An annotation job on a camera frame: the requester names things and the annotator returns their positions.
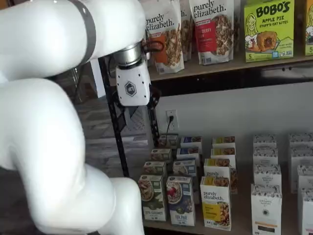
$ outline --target cartoon girl illustration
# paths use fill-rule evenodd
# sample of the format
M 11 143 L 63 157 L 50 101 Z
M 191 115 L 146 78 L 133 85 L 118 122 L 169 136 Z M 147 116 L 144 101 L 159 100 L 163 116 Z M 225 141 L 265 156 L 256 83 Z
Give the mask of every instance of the cartoon girl illustration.
M 306 41 L 313 44 L 313 5 L 310 6 L 307 17 Z
M 246 18 L 246 48 L 248 50 L 260 51 L 256 37 L 258 36 L 258 30 L 256 29 L 256 17 L 252 13 Z

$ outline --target granola bag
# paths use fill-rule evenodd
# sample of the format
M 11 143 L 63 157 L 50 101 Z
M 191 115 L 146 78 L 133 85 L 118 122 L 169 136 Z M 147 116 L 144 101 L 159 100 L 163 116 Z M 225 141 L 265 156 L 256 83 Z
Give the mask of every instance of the granola bag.
M 233 59 L 234 0 L 189 0 L 200 65 Z
M 192 19 L 189 0 L 180 0 L 181 12 L 181 46 L 184 61 L 191 59 L 192 33 L 194 20 Z
M 175 73 L 184 69 L 181 46 L 181 13 L 179 0 L 141 0 L 146 15 L 149 41 L 164 44 L 153 57 L 159 74 Z

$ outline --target brand logo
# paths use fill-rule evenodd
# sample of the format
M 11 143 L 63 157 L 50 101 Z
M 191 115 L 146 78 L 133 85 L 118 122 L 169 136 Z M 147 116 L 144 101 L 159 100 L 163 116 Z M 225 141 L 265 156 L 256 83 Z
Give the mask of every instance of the brand logo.
M 277 12 L 283 12 L 286 13 L 289 11 L 290 1 L 283 1 L 279 4 L 273 4 L 271 6 L 265 6 L 265 7 L 259 7 L 256 9 L 256 15 L 257 17 L 261 17 L 263 15 L 270 14 L 275 15 Z
M 126 94 L 131 97 L 133 97 L 137 93 L 136 86 L 130 81 L 125 84 L 125 91 Z

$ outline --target red label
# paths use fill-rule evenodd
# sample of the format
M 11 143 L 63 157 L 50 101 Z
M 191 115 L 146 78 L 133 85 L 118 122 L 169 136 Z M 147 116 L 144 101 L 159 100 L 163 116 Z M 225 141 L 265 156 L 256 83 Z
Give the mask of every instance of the red label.
M 198 52 L 216 51 L 215 22 L 204 20 L 196 23 Z

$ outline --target pie image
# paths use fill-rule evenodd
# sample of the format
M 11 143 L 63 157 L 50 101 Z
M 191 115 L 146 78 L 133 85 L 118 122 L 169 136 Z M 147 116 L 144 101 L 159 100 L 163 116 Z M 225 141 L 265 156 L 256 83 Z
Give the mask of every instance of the pie image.
M 225 15 L 219 15 L 213 18 L 215 21 L 215 37 L 216 37 L 216 55 L 225 55 L 233 46 L 233 34 L 231 22 Z
M 261 51 L 273 50 L 276 47 L 277 33 L 272 31 L 265 31 L 259 33 L 256 37 L 256 40 Z

